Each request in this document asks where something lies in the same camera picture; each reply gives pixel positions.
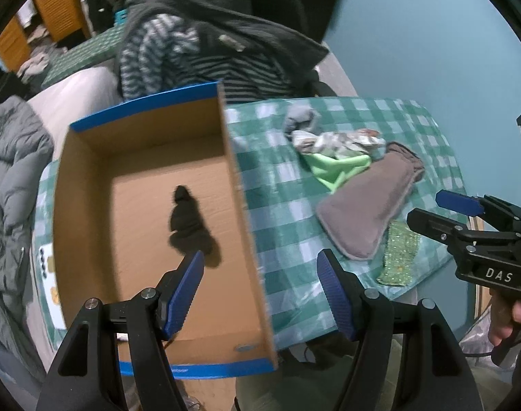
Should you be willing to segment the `person's right hand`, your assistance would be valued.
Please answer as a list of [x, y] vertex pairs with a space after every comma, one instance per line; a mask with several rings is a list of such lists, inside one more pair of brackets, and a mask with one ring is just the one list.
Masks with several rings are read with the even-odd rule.
[[492, 299], [489, 341], [493, 346], [498, 346], [511, 336], [515, 325], [521, 325], [521, 299], [511, 303], [495, 289], [491, 289], [490, 293]]

